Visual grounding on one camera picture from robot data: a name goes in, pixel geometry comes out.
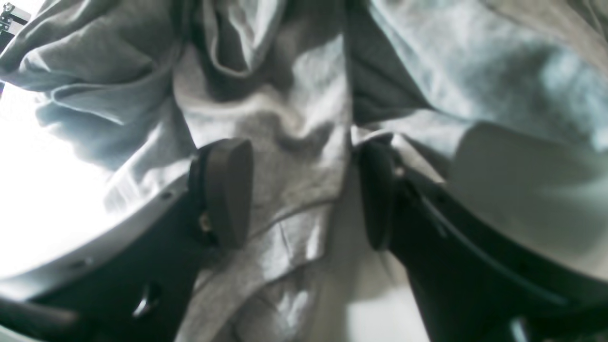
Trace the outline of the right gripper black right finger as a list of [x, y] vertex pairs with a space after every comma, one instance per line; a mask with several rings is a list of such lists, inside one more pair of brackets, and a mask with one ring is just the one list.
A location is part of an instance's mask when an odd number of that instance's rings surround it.
[[405, 268], [432, 342], [607, 340], [607, 282], [477, 219], [388, 138], [357, 148], [366, 234]]

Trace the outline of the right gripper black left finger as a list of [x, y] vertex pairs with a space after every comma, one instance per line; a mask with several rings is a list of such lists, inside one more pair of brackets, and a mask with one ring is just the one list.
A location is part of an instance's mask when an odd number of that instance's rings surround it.
[[171, 342], [200, 267], [250, 227], [248, 139], [199, 149], [189, 173], [100, 237], [1, 282], [1, 326], [42, 342]]

